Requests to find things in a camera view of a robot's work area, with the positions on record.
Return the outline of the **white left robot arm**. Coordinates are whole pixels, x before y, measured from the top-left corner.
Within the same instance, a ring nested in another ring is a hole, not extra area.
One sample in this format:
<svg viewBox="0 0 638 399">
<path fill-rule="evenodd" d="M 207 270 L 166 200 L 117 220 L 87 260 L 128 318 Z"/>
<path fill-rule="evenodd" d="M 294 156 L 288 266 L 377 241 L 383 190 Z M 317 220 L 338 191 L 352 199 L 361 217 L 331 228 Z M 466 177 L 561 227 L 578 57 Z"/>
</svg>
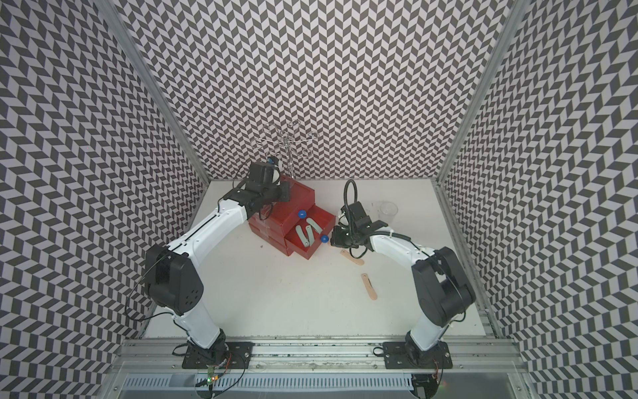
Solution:
<svg viewBox="0 0 638 399">
<path fill-rule="evenodd" d="M 199 266 L 234 229 L 268 205 L 287 202 L 290 184 L 281 181 L 278 159 L 253 162 L 239 184 L 222 196 L 208 216 L 167 245 L 146 252 L 141 279 L 144 293 L 169 310 L 176 325 L 187 332 L 190 346 L 214 357 L 225 353 L 225 335 L 202 302 L 204 282 Z"/>
</svg>

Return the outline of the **red drawer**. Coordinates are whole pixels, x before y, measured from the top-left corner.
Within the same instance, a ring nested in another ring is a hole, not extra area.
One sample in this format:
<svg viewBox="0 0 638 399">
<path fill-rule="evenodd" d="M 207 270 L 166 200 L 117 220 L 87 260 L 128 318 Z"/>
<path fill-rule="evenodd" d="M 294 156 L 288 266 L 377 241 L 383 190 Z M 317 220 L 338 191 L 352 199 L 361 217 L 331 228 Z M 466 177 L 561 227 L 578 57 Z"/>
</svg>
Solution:
<svg viewBox="0 0 638 399">
<path fill-rule="evenodd" d="M 285 235 L 289 249 L 309 260 L 319 247 L 330 241 L 329 234 L 336 225 L 337 216 L 314 205 L 297 211 L 298 221 Z"/>
</svg>

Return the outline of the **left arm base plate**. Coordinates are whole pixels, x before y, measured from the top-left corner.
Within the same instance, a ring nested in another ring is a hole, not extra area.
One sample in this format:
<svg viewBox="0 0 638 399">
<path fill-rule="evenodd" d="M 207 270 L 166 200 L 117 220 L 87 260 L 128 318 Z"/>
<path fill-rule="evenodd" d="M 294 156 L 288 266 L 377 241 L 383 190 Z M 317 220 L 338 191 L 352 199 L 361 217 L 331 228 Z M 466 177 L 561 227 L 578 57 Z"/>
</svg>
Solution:
<svg viewBox="0 0 638 399">
<path fill-rule="evenodd" d="M 246 369 L 253 355 L 253 342 L 224 342 L 202 349 L 187 342 L 182 369 L 221 367 L 223 370 Z"/>
</svg>

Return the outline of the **red plastic drawer cabinet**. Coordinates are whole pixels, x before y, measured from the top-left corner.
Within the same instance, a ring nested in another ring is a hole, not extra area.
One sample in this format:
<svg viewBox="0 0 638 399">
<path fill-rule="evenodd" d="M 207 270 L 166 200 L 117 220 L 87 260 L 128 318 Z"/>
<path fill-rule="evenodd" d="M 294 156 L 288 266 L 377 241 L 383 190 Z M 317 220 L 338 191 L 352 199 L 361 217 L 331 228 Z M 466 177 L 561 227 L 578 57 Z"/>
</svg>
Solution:
<svg viewBox="0 0 638 399">
<path fill-rule="evenodd" d="M 298 212 L 309 211 L 314 206 L 315 191 L 289 176 L 283 176 L 282 182 L 290 184 L 290 200 L 277 202 L 272 210 L 268 206 L 264 207 L 264 220 L 256 214 L 249 220 L 249 226 L 254 234 L 286 256 L 294 252 L 302 254 L 305 249 L 296 232 L 296 226 L 301 221 Z"/>
</svg>

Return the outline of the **mint folding knife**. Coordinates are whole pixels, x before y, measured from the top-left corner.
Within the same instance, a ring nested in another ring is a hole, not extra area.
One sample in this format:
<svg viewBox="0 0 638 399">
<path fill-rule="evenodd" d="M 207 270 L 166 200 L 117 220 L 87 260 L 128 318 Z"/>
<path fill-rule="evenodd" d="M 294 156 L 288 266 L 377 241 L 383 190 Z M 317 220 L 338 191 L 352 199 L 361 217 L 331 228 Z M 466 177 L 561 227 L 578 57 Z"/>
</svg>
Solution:
<svg viewBox="0 0 638 399">
<path fill-rule="evenodd" d="M 322 227 L 312 218 L 306 219 L 307 225 L 310 226 L 317 234 L 322 235 Z"/>
<path fill-rule="evenodd" d="M 302 228 L 302 226 L 297 225 L 295 227 L 295 231 L 297 232 L 297 236 L 299 237 L 300 241 L 302 242 L 303 246 L 305 248 L 307 248 L 310 245 L 310 242 L 306 236 L 306 232 L 305 229 Z"/>
<path fill-rule="evenodd" d="M 307 234 L 307 246 L 310 247 L 315 242 L 314 229 L 312 228 L 312 226 L 310 226 L 310 224 L 306 226 L 306 234 Z"/>
</svg>

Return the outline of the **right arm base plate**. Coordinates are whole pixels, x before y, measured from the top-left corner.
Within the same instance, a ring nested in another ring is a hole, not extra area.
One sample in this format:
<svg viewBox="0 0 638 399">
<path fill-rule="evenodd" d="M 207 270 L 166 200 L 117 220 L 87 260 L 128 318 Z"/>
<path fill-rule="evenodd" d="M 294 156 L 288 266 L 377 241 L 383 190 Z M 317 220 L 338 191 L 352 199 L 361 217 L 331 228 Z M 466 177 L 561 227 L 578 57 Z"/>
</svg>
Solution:
<svg viewBox="0 0 638 399">
<path fill-rule="evenodd" d="M 381 346 L 386 369 L 452 369 L 453 362 L 446 342 L 422 351 L 408 342 L 384 342 Z"/>
</svg>

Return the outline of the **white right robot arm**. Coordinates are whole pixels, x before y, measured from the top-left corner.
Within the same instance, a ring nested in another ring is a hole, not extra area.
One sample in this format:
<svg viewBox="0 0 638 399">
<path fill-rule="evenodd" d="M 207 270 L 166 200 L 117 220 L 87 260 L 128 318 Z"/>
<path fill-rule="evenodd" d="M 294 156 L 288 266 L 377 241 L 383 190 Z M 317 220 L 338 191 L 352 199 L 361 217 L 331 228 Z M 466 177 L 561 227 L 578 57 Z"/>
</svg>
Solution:
<svg viewBox="0 0 638 399">
<path fill-rule="evenodd" d="M 430 249 L 395 232 L 383 221 L 373 221 L 357 201 L 342 207 L 345 223 L 333 228 L 331 245 L 341 249 L 363 248 L 384 255 L 407 268 L 413 277 L 422 316 L 406 335 L 416 352 L 435 347 L 450 324 L 475 303 L 476 293 L 453 249 Z"/>
</svg>

